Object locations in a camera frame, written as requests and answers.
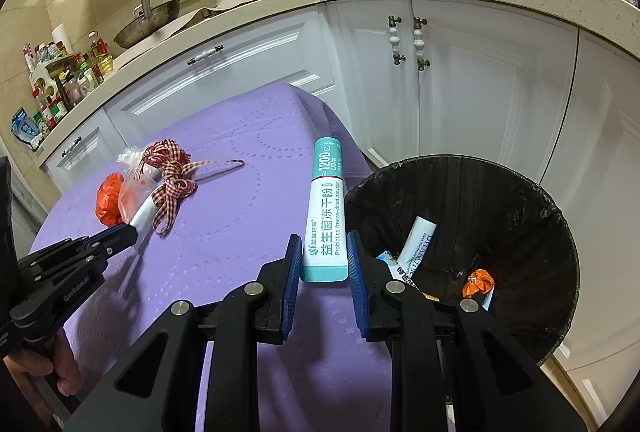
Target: metal screw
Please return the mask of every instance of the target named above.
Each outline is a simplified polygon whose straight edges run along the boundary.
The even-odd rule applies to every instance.
[[[171,313],[176,316],[180,316],[185,314],[190,309],[190,307],[191,305],[186,300],[178,300],[171,306]]]
[[[249,284],[244,286],[244,292],[251,296],[259,295],[263,291],[264,286],[259,282],[249,282]]]
[[[400,282],[399,280],[390,280],[386,283],[385,288],[387,291],[389,291],[389,293],[394,293],[397,295],[404,291],[404,283]]]
[[[472,298],[463,298],[460,301],[460,308],[467,313],[475,313],[476,311],[478,311],[479,305],[478,302],[476,302]]]

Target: human hand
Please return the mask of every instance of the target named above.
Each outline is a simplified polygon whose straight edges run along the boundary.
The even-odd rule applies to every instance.
[[[47,376],[55,370],[58,375],[58,390],[63,396],[71,396],[82,387],[80,370],[64,329],[56,333],[52,360],[29,349],[18,349],[4,358],[4,364],[25,399],[46,424],[51,422],[53,411],[42,399],[28,375]]]

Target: purple table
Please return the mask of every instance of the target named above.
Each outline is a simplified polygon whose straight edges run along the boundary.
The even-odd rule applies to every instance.
[[[369,174],[334,113],[288,84],[215,104],[142,144],[172,138],[193,160],[242,158],[246,164],[199,183],[195,195],[182,202],[170,234],[153,235],[142,255],[130,250],[110,260],[105,284],[66,325],[85,389],[95,386],[172,301],[222,300],[254,280],[265,262],[282,258],[290,234],[304,235],[313,146],[321,136],[342,143],[348,189]],[[65,193],[33,249],[103,230],[94,214],[95,195],[117,169],[105,166]],[[360,338],[347,282],[301,282],[289,340],[258,346],[261,429],[386,431],[390,369],[385,346]],[[205,389],[201,386],[198,430]]]

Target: drawer handle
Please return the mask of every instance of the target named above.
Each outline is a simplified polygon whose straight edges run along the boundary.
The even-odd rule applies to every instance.
[[[389,43],[391,44],[391,54],[394,57],[394,64],[400,65],[400,60],[406,60],[404,55],[400,55],[400,37],[398,36],[398,28],[396,23],[402,22],[400,17],[389,16]]]
[[[203,51],[202,53],[200,53],[199,55],[193,57],[192,59],[187,60],[187,65],[191,66],[192,64],[196,63],[196,62],[200,62],[201,60],[204,60],[205,58],[209,58],[211,55],[214,55],[215,53],[220,53],[220,51],[222,51],[225,47],[223,45],[220,46],[215,46],[213,49],[209,49],[207,51]]]
[[[80,145],[80,142],[82,141],[82,136],[78,136],[74,142],[66,149],[62,151],[61,156],[65,157],[67,154],[69,154],[69,152],[71,152],[73,149],[75,149],[78,145]]]
[[[414,48],[415,62],[418,64],[418,71],[423,71],[424,67],[429,67],[431,62],[424,59],[424,40],[422,39],[422,26],[427,24],[427,19],[414,17]]]

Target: paper towel roll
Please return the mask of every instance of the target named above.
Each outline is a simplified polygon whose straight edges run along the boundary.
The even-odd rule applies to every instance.
[[[71,45],[69,35],[66,34],[65,25],[60,24],[55,30],[51,32],[54,42],[62,42],[65,45],[66,52],[71,54],[74,52],[74,47]]]

